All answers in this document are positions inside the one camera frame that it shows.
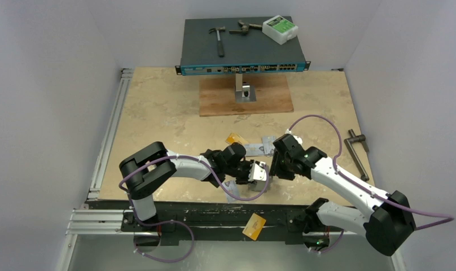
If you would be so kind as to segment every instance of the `workbench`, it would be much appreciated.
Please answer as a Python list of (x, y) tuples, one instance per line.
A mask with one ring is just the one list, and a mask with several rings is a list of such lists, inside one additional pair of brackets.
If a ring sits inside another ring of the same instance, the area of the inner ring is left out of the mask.
[[(281, 136), (299, 117), (319, 114), (332, 120), (343, 139), (348, 130), (360, 134), (356, 112), (344, 72), (306, 71), (286, 73), (294, 106), (291, 113), (269, 113), (238, 116), (199, 116), (199, 82), (206, 78), (179, 76), (174, 68), (138, 67), (125, 97), (120, 120), (109, 153), (98, 199), (127, 199), (118, 184), (122, 179), (119, 163), (152, 142), (162, 141), (166, 148), (186, 155), (199, 155), (208, 148), (223, 150), (230, 133), (238, 133), (250, 143), (261, 143), (262, 136)], [(303, 147), (315, 146), (333, 157), (338, 152), (338, 138), (333, 128), (321, 119), (305, 119), (295, 126), (293, 134), (303, 139)], [(360, 144), (354, 146), (373, 184), (367, 155)], [(271, 164), (271, 157), (255, 158)], [(360, 176), (347, 150), (338, 164)], [(239, 185), (241, 197), (258, 194)], [(293, 181), (275, 178), (270, 190), (248, 203), (310, 204), (317, 198), (350, 205), (327, 187), (296, 177)], [(225, 193), (209, 182), (187, 178), (170, 178), (154, 193), (155, 200), (226, 203)]]

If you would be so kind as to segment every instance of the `orange card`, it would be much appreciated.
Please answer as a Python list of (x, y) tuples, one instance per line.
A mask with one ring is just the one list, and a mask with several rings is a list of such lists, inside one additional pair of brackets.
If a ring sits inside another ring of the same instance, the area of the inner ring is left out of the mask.
[(233, 144), (234, 142), (240, 143), (241, 145), (247, 145), (249, 142), (244, 139), (242, 136), (236, 133), (231, 133), (228, 138), (225, 140), (228, 144)]
[(251, 218), (248, 220), (248, 223), (243, 229), (243, 234), (250, 237), (254, 241), (258, 238), (258, 235), (260, 235), (261, 230), (263, 229), (263, 226), (266, 223), (266, 219), (262, 218), (261, 216), (253, 213)]

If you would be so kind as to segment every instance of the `metal bracket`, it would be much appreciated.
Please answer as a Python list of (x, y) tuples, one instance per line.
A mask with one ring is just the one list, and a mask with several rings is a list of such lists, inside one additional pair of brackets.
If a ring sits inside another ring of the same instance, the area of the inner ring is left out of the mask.
[(304, 65), (304, 70), (305, 71), (309, 70), (310, 65), (311, 65), (311, 61), (306, 61), (306, 64)]
[(180, 66), (175, 66), (175, 71), (177, 71), (178, 75), (182, 75), (182, 68)]
[(145, 235), (155, 236), (156, 232), (137, 231), (127, 232), (122, 231), (122, 223), (124, 217), (133, 213), (132, 210), (73, 210), (70, 222), (67, 227), (66, 235), (81, 235), (81, 234), (97, 234), (97, 235)]
[(235, 98), (237, 103), (256, 102), (255, 86), (243, 82), (242, 73), (235, 73)]

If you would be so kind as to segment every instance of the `white enclosure wall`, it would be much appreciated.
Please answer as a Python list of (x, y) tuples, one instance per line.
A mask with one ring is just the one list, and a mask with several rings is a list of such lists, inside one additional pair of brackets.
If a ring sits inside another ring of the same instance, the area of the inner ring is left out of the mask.
[[(376, 184), (456, 216), (456, 1), (383, 1), (346, 71)], [(408, 270), (455, 271), (456, 220), (401, 251)]]
[(54, 270), (119, 78), (85, 1), (0, 0), (0, 270)]
[(185, 19), (289, 15), (300, 27), (298, 36), (311, 69), (331, 69), (346, 65), (380, 0), (87, 2), (123, 67), (179, 65)]

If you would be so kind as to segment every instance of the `wooden platform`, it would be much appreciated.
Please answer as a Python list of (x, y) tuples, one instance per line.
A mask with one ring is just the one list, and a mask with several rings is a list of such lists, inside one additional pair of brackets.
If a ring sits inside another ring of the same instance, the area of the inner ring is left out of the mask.
[(293, 112), (285, 75), (244, 75), (243, 80), (255, 86), (255, 102), (236, 102), (234, 76), (200, 80), (200, 116)]
[[(125, 98), (112, 151), (104, 175), (100, 199), (126, 199), (118, 188), (122, 179), (119, 163), (154, 141), (162, 141), (166, 148), (181, 154), (199, 155), (208, 148), (223, 150), (230, 133), (238, 133), (250, 143), (261, 143), (262, 136), (281, 136), (299, 117), (319, 114), (332, 120), (343, 139), (348, 130), (360, 134), (356, 113), (344, 72), (307, 71), (286, 74), (294, 111), (290, 113), (252, 114), (238, 116), (199, 116), (200, 81), (226, 76), (179, 76), (173, 68), (137, 68)], [(316, 146), (331, 157), (338, 151), (333, 128), (319, 119), (300, 122), (293, 133), (303, 139), (303, 146)], [(355, 144), (361, 162), (372, 182), (366, 152)], [(251, 158), (271, 164), (270, 157)], [(338, 163), (359, 176), (348, 151)], [(242, 197), (257, 192), (239, 185)], [(349, 204), (327, 187), (297, 177), (293, 181), (275, 179), (271, 189), (251, 202), (266, 204), (310, 204), (318, 198), (337, 204)], [(155, 193), (155, 200), (226, 203), (225, 193), (208, 182), (188, 178), (170, 178)]]

